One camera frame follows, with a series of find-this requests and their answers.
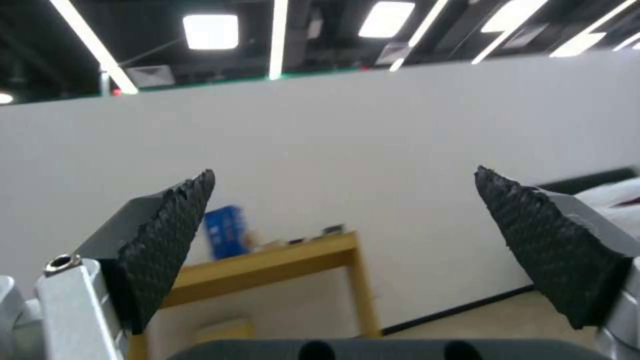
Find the blue box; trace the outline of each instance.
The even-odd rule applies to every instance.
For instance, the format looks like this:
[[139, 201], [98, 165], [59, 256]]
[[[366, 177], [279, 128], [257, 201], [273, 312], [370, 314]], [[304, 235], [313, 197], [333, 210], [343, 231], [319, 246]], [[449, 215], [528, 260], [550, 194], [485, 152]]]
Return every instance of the blue box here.
[[243, 244], [245, 225], [239, 206], [225, 206], [210, 211], [204, 215], [204, 223], [214, 259], [231, 258], [248, 252]]

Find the bolt hole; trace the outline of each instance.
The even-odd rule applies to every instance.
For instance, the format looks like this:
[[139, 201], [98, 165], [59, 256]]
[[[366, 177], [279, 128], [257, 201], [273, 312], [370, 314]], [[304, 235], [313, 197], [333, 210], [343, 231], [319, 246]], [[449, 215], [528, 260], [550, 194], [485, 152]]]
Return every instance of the bolt hole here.
[[445, 360], [482, 360], [476, 348], [466, 341], [452, 341], [444, 348]]
[[335, 354], [324, 341], [309, 341], [300, 349], [298, 360], [335, 360]]
[[57, 258], [51, 261], [51, 266], [54, 268], [59, 268], [61, 266], [65, 266], [71, 262], [71, 256], [69, 255], [60, 255]]

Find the baseboard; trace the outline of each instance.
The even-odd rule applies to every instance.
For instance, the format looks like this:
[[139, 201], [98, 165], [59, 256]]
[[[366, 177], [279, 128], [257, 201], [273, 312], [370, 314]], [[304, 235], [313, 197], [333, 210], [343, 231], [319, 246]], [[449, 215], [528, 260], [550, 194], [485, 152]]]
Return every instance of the baseboard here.
[[488, 305], [488, 304], [491, 304], [493, 302], [498, 302], [500, 300], [508, 299], [510, 297], [514, 297], [516, 295], [519, 295], [519, 294], [522, 294], [522, 293], [526, 293], [526, 292], [529, 292], [529, 291], [532, 291], [532, 290], [533, 290], [533, 285], [523, 286], [523, 287], [515, 289], [515, 290], [507, 291], [505, 293], [501, 293], [501, 294], [498, 294], [498, 295], [494, 295], [492, 297], [488, 297], [486, 299], [481, 299], [481, 300], [478, 300], [478, 301], [470, 302], [470, 303], [465, 304], [465, 305], [456, 306], [456, 307], [454, 307], [452, 309], [441, 311], [439, 313], [423, 316], [421, 318], [409, 320], [407, 322], [399, 323], [397, 325], [392, 325], [390, 327], [386, 327], [386, 328], [382, 329], [382, 336], [391, 335], [391, 334], [396, 333], [398, 331], [407, 330], [410, 327], [422, 325], [424, 323], [432, 322], [433, 320], [445, 318], [447, 316], [460, 314], [460, 313], [463, 313], [465, 311], [469, 311], [469, 310], [475, 309], [477, 307]]

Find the table leg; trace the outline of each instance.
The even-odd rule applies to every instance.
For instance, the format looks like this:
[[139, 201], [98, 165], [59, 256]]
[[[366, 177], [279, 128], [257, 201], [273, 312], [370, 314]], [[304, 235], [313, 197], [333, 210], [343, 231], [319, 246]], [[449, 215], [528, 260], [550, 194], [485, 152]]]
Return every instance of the table leg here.
[[353, 250], [351, 256], [348, 273], [353, 301], [360, 323], [360, 333], [367, 338], [379, 338], [381, 335], [378, 317], [373, 306], [373, 296], [367, 282], [367, 272], [362, 261], [360, 249]]
[[133, 335], [129, 337], [129, 360], [148, 360], [147, 335]]

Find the black textured gripper pad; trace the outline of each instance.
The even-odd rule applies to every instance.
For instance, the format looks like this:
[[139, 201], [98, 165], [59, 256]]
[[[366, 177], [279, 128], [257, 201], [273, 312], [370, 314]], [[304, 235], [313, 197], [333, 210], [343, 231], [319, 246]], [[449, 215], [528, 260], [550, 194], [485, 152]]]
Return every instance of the black textured gripper pad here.
[[476, 172], [476, 188], [535, 287], [574, 329], [601, 325], [632, 259], [565, 217], [537, 188], [484, 167]]
[[120, 317], [131, 321], [133, 334], [144, 331], [169, 294], [214, 184], [213, 172], [206, 170], [194, 180], [165, 191], [157, 212], [139, 226], [132, 241], [119, 249], [116, 267], [124, 282], [114, 300]]

